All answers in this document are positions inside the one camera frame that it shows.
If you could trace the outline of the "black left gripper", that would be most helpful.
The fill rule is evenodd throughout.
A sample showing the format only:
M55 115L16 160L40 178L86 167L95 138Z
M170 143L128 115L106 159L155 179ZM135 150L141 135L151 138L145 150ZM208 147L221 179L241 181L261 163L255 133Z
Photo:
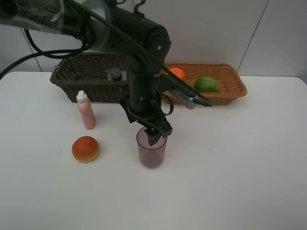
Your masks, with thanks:
M168 137L172 127L162 112L162 92L158 87L161 68L139 57L128 58L128 84L120 87L120 105L130 123L145 126L148 144L153 146L160 137Z

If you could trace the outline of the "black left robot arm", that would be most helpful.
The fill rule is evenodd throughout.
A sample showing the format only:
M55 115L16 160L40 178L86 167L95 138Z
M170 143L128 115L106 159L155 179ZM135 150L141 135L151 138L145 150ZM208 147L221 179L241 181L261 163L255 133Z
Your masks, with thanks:
M115 0L3 0L0 22L4 25L72 36L77 49L37 49L5 68L4 76L19 64L39 56L64 59L84 51L111 52L128 58L130 79L122 86L120 105L130 122L145 127L148 141L171 135L172 127L161 109L160 71L171 47L167 30L135 10L120 8Z

